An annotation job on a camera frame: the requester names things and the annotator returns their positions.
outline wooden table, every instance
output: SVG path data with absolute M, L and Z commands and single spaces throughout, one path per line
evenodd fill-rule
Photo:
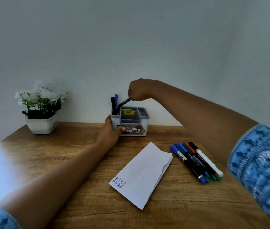
M 27 126 L 0 142 L 0 198 L 71 158 L 95 140 L 102 124 L 59 123 L 50 135 Z M 143 210 L 108 182 L 150 141 L 163 151 L 194 141 L 221 169 L 220 182 L 201 185 L 174 156 Z M 149 126 L 146 137 L 121 137 L 49 225 L 50 228 L 270 228 L 254 198 L 183 127 Z

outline hand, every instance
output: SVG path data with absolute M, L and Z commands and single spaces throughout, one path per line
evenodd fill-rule
M 149 99 L 152 97 L 153 89 L 160 83 L 160 81 L 152 79 L 134 80 L 129 86 L 129 98 L 137 101 Z
M 110 115 L 105 119 L 105 124 L 101 128 L 101 131 L 98 134 L 96 144 L 106 147 L 108 150 L 113 147 L 119 136 L 125 131 L 125 127 L 114 131 L 111 125 Z

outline white flower pot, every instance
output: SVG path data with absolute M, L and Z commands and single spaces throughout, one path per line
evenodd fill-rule
M 49 119 L 28 119 L 27 125 L 34 134 L 50 134 L 57 126 L 57 115 L 50 117 Z

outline paper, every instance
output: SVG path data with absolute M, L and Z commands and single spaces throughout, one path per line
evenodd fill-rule
M 150 142 L 109 184 L 142 210 L 172 158 Z

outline desk organizer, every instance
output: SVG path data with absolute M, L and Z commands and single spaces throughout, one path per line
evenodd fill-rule
M 112 127 L 114 130 L 125 127 L 121 136 L 146 136 L 148 130 L 148 119 L 150 118 L 145 108 L 122 106 L 119 115 L 110 113 Z

